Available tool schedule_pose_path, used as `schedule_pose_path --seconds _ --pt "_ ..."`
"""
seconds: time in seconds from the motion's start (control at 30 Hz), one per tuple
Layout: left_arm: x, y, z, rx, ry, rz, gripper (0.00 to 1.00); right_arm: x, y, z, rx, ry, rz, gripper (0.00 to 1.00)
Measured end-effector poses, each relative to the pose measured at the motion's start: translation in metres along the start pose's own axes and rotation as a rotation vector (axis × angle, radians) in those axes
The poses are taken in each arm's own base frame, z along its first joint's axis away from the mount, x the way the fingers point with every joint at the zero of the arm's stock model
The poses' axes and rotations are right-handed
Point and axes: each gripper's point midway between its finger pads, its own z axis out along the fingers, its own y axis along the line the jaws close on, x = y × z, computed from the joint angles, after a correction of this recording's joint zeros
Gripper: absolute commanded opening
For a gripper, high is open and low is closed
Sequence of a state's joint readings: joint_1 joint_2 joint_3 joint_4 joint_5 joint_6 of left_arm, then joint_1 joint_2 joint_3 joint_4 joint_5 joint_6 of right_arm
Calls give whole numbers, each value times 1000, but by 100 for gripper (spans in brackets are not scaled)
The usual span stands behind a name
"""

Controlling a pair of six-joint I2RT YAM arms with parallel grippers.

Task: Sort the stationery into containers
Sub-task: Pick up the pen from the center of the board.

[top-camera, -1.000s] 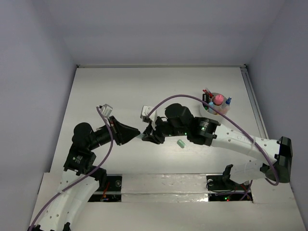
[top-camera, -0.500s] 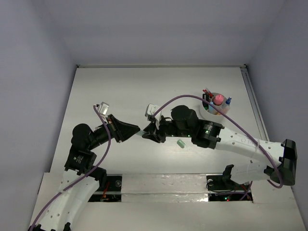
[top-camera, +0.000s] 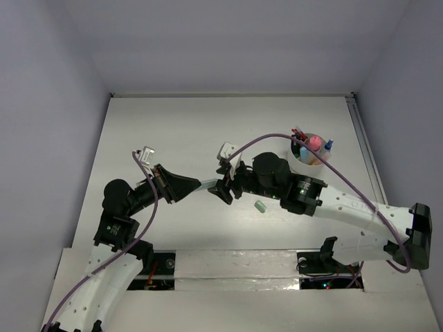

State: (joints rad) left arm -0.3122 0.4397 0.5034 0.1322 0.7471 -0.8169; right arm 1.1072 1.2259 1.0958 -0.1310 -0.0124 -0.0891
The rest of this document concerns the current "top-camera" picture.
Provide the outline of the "black green highlighter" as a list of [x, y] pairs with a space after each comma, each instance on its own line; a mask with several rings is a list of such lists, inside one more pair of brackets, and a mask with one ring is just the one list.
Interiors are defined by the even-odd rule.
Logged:
[[[295, 139], [300, 139], [300, 136], [298, 134], [293, 134], [291, 135], [291, 137]], [[299, 158], [300, 156], [300, 145], [294, 140], [291, 141], [291, 153], [293, 154], [294, 158]]]

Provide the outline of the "blue highlighter marker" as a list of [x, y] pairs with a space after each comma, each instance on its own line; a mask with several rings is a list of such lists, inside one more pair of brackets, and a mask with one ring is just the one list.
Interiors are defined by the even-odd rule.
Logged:
[[309, 163], [309, 151], [306, 147], [300, 148], [300, 162], [306, 165]]

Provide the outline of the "orange highlighter marker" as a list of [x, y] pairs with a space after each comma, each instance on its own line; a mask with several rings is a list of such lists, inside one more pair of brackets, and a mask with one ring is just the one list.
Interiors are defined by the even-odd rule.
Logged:
[[320, 158], [316, 158], [311, 166], [317, 166], [317, 165], [323, 165], [324, 161], [328, 160], [330, 157], [330, 154], [324, 154]]

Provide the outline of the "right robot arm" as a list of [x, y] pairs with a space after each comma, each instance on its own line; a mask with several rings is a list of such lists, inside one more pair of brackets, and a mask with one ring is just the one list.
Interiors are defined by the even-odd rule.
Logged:
[[209, 192], [227, 204], [244, 193], [277, 199], [290, 213], [340, 221], [358, 227], [353, 239], [333, 235], [324, 240], [318, 262], [327, 271], [358, 261], [391, 260], [415, 270], [430, 263], [432, 222], [429, 206], [393, 207], [364, 201], [324, 181], [291, 172], [288, 162], [265, 152], [247, 166], [220, 160], [222, 174]]

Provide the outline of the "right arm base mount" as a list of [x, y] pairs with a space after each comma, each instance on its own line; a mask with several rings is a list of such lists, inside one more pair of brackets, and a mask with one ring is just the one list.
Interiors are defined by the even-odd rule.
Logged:
[[364, 289], [361, 265], [343, 265], [333, 258], [337, 237], [328, 237], [319, 250], [297, 252], [301, 290]]

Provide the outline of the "green highlighter marker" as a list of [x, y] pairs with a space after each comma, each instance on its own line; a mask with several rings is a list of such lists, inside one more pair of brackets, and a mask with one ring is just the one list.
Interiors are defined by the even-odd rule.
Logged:
[[217, 184], [218, 179], [217, 178], [213, 178], [210, 180], [205, 180], [201, 182], [201, 185], [197, 188], [197, 190], [207, 190], [209, 188], [214, 187]]

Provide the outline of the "red gel pen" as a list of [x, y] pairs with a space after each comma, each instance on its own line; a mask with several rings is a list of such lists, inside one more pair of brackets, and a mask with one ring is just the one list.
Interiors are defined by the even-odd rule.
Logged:
[[295, 127], [291, 130], [293, 132], [293, 135], [295, 137], [297, 137], [297, 139], [301, 140], [301, 141], [306, 141], [307, 136], [305, 135], [305, 133], [299, 128], [299, 127]]

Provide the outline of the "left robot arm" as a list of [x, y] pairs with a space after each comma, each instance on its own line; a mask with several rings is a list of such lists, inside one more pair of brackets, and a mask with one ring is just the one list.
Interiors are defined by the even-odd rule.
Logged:
[[122, 180], [104, 189], [102, 214], [82, 279], [56, 306], [43, 331], [106, 331], [127, 287], [139, 273], [151, 272], [156, 263], [150, 242], [141, 238], [133, 219], [159, 200], [176, 203], [201, 187], [195, 178], [179, 176], [161, 165], [136, 188]]

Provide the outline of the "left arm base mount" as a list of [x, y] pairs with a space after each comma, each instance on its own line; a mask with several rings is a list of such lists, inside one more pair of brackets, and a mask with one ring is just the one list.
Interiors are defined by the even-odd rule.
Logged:
[[150, 268], [144, 268], [127, 290], [131, 291], [173, 291], [175, 278], [175, 251], [160, 251], [154, 253]]

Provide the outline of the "green marker cap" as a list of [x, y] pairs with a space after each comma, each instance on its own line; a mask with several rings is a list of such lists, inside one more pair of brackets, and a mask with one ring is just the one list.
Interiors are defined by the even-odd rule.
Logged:
[[255, 206], [255, 208], [256, 208], [260, 213], [265, 213], [265, 212], [266, 212], [267, 207], [266, 207], [266, 205], [265, 205], [263, 202], [261, 202], [260, 200], [257, 200], [257, 201], [254, 203], [254, 206]]

